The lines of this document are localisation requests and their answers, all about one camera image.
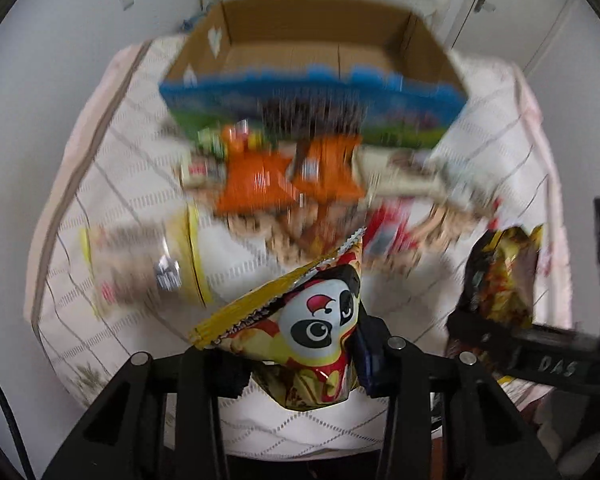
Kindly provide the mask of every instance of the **door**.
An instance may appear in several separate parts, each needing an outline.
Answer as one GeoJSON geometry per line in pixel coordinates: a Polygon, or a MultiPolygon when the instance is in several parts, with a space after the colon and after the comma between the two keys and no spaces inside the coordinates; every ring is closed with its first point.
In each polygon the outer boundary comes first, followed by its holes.
{"type": "Polygon", "coordinates": [[[454,47],[497,56],[524,69],[567,0],[474,0],[454,47]]]}

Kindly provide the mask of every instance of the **cardboard box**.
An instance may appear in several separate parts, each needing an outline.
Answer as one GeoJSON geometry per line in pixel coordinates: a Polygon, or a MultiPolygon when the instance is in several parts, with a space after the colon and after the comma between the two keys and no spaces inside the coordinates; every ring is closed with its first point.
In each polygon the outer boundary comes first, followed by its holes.
{"type": "Polygon", "coordinates": [[[277,138],[362,133],[432,148],[467,93],[423,21],[366,0],[229,0],[200,19],[160,85],[188,136],[262,121],[277,138]]]}

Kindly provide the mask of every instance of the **silver bolt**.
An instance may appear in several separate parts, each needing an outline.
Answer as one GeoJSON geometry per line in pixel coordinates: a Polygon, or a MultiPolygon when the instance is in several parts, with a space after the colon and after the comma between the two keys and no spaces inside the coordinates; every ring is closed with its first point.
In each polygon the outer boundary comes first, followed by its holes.
{"type": "Polygon", "coordinates": [[[131,356],[131,364],[133,366],[141,366],[149,360],[149,354],[147,352],[138,352],[131,356]]]}
{"type": "Polygon", "coordinates": [[[386,343],[389,345],[389,348],[393,348],[394,350],[402,350],[407,346],[406,339],[399,335],[392,335],[386,340],[386,343]]]}
{"type": "Polygon", "coordinates": [[[464,363],[466,365],[469,365],[469,366],[475,365],[475,362],[477,360],[478,359],[476,358],[476,356],[473,355],[471,352],[462,352],[460,354],[460,362],[464,363]]]}

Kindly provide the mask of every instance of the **panda snack bag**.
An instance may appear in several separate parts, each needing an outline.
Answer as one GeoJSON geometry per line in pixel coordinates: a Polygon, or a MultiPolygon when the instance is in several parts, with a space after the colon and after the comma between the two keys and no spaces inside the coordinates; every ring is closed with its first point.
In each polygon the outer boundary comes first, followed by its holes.
{"type": "Polygon", "coordinates": [[[284,408],[347,399],[356,383],[345,341],[358,322],[362,235],[217,311],[195,327],[193,345],[253,360],[254,379],[284,408]]]}

